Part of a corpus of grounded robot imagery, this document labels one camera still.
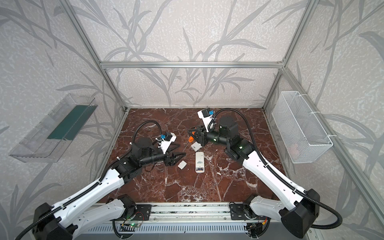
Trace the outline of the white remote with display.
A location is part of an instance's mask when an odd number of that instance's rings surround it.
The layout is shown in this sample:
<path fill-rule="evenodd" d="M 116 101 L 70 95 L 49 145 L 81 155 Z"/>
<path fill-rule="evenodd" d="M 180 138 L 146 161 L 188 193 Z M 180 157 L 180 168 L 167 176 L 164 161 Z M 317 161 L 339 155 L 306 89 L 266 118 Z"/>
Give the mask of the white remote with display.
<path fill-rule="evenodd" d="M 192 148 L 195 152 L 197 152 L 198 150 L 200 150 L 200 149 L 202 148 L 202 145 L 199 144 L 199 143 L 197 143 L 197 142 L 195 142 L 195 143 L 193 143 L 193 144 L 191 145 L 191 148 Z"/>

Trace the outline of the white battery cover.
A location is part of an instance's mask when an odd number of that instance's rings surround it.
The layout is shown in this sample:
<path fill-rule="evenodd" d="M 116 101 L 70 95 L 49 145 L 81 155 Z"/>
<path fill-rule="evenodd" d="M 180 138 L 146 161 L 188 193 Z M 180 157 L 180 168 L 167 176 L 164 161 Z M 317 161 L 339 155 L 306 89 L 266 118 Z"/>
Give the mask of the white battery cover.
<path fill-rule="evenodd" d="M 178 168 L 179 169 L 184 169 L 186 167 L 187 163 L 185 161 L 181 161 L 179 164 L 178 164 Z"/>

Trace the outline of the white remote being unloaded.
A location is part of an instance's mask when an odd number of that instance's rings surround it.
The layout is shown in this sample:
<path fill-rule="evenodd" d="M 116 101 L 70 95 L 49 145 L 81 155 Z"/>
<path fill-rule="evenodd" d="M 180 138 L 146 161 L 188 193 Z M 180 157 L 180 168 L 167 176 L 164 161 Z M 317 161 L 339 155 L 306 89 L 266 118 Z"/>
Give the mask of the white remote being unloaded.
<path fill-rule="evenodd" d="M 205 172 L 205 158 L 203 152 L 196 152 L 195 172 L 197 174 Z"/>

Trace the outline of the orange handled screwdriver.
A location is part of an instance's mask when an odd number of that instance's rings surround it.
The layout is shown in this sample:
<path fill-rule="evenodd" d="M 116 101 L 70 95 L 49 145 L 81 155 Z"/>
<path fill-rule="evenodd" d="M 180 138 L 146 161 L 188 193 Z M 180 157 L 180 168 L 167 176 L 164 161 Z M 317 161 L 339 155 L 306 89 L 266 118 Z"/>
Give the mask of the orange handled screwdriver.
<path fill-rule="evenodd" d="M 192 143 L 194 141 L 194 138 L 192 136 L 189 137 L 188 139 L 189 143 Z"/>

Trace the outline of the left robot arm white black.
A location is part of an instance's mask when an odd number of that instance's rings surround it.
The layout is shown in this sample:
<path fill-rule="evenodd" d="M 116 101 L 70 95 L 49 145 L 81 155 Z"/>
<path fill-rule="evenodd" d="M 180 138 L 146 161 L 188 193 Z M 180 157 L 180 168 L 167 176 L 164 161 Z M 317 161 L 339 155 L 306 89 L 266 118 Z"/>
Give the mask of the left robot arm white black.
<path fill-rule="evenodd" d="M 90 207 L 112 191 L 129 183 L 142 173 L 148 164 L 164 162 L 166 166 L 176 165 L 186 153 L 151 153 L 140 157 L 125 154 L 113 162 L 102 176 L 72 196 L 53 205 L 44 203 L 34 214 L 29 228 L 37 240 L 73 240 L 83 232 L 106 221 L 136 216 L 136 203 L 122 195 L 108 204 L 91 210 Z"/>

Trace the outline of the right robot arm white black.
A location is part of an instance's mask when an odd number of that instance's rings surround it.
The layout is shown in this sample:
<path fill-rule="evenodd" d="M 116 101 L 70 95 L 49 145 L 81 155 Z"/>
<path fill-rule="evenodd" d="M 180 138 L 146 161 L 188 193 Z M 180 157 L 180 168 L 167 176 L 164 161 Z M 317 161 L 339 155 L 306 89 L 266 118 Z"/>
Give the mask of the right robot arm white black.
<path fill-rule="evenodd" d="M 204 127 L 188 131 L 201 146 L 208 143 L 225 146 L 225 153 L 233 160 L 256 175 L 273 193 L 277 200 L 261 196 L 248 198 L 245 210 L 253 219 L 264 216 L 280 221 L 295 237 L 302 239 L 319 215 L 319 207 L 300 196 L 296 191 L 302 187 L 269 163 L 256 147 L 239 135 L 233 138 L 221 136 L 219 132 L 206 132 Z"/>

